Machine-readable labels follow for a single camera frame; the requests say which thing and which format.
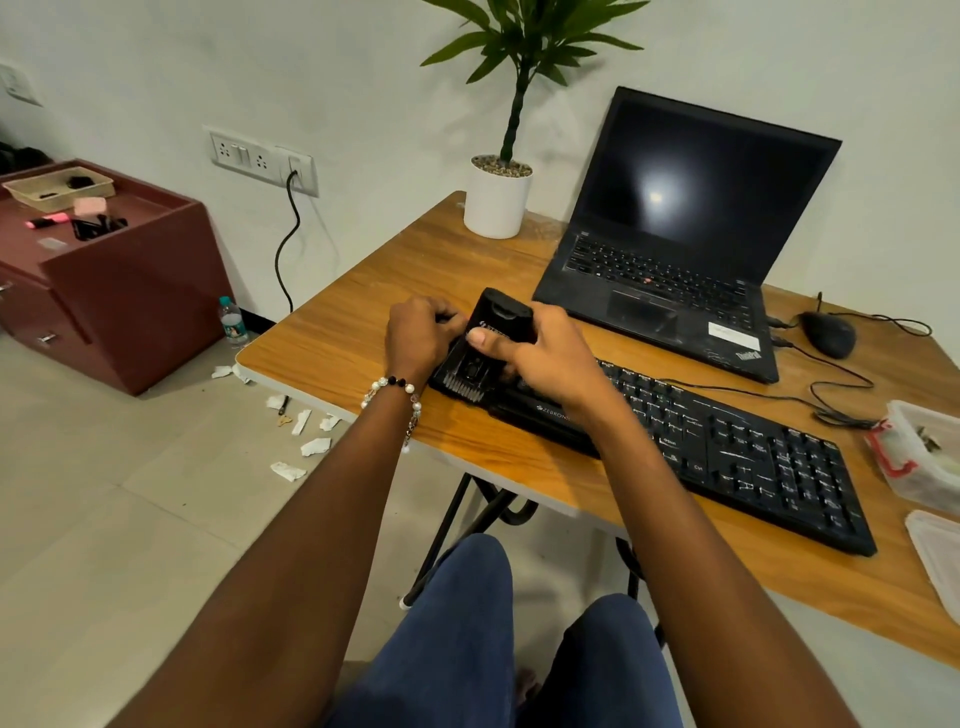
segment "wooden tabletop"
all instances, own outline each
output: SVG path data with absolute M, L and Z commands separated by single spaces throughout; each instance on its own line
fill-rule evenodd
M 463 199 L 462 192 L 450 195 L 246 347 L 237 361 L 253 378 L 352 421 L 370 383 L 383 374 L 383 335 L 392 303 L 412 294 L 443 296 L 469 315 L 487 286 L 530 301 L 565 225 L 528 214 L 518 237 L 489 240 L 464 227 Z M 812 306 L 808 297 L 769 286 L 764 298 L 768 313 L 784 321 Z M 825 305 L 825 310 L 838 309 Z M 845 363 L 873 379 L 876 389 L 826 388 L 831 404 L 852 415 L 880 418 L 887 401 L 907 400 L 960 416 L 960 372 L 933 339 L 910 336 L 887 323 L 853 323 L 859 339 Z M 781 350 L 780 383 L 765 386 L 602 328 L 581 326 L 596 356 L 651 376 L 790 395 L 806 395 L 814 379 L 845 378 L 802 354 Z M 798 329 L 785 335 L 805 343 Z M 850 556 L 698 498 L 763 586 L 960 667 L 960 626 L 941 605 L 903 525 L 920 506 L 890 490 L 862 431 L 822 425 L 798 403 L 725 392 L 704 395 L 836 442 L 876 539 L 876 556 Z M 597 460 L 432 390 L 423 396 L 416 440 L 496 485 L 624 533 Z M 451 482 L 451 494 L 454 486 Z

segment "wall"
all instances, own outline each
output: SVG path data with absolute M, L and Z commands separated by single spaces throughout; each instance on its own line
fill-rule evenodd
M 0 125 L 203 200 L 240 303 L 277 319 L 284 192 L 215 168 L 201 125 L 317 160 L 321 197 L 283 264 L 302 303 L 498 149 L 510 69 L 466 87 L 475 54 L 418 68 L 457 25 L 418 0 L 6 0 L 0 57 L 45 108 L 0 97 Z M 610 30 L 648 50 L 605 49 L 570 89 L 530 92 L 531 209 L 569 214 L 620 84 L 842 138 L 769 282 L 927 320 L 960 359 L 960 5 L 655 0 Z

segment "power outlet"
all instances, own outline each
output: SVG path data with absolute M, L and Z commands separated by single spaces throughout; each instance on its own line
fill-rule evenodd
M 0 82 L 3 82 L 3 86 L 7 90 L 8 95 L 14 99 L 40 106 L 34 90 L 30 87 L 30 80 L 19 68 L 0 63 Z
M 283 147 L 276 148 L 276 155 L 280 159 L 280 170 L 284 179 L 291 172 L 297 173 L 290 185 L 293 189 L 310 197 L 320 196 L 317 186 L 317 168 L 313 164 L 312 157 Z
M 204 127 L 210 140 L 210 160 L 219 167 L 271 184 L 282 184 L 279 157 L 273 149 L 236 134 Z

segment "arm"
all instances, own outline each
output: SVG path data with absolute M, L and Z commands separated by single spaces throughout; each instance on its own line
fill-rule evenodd
M 437 324 L 439 313 L 453 318 Z M 446 302 L 395 305 L 387 374 L 422 392 L 465 325 Z M 377 393 L 112 728 L 300 726 L 319 716 L 367 588 L 412 411 L 410 395 L 399 387 Z
M 600 451 L 697 725 L 853 728 L 816 659 L 681 486 L 561 308 L 534 304 L 536 345 L 474 329 L 564 406 Z

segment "beige tray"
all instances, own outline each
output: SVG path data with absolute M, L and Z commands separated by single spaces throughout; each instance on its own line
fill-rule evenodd
M 66 183 L 71 177 L 90 177 L 93 184 L 82 189 L 70 189 Z M 59 212 L 62 209 L 69 209 L 73 207 L 73 201 L 80 197 L 113 197 L 116 194 L 111 178 L 85 167 L 69 167 L 38 177 L 25 177 L 13 182 L 4 182 L 3 186 L 15 200 L 40 212 Z M 40 199 L 41 195 L 48 195 L 51 192 L 54 193 L 53 197 Z

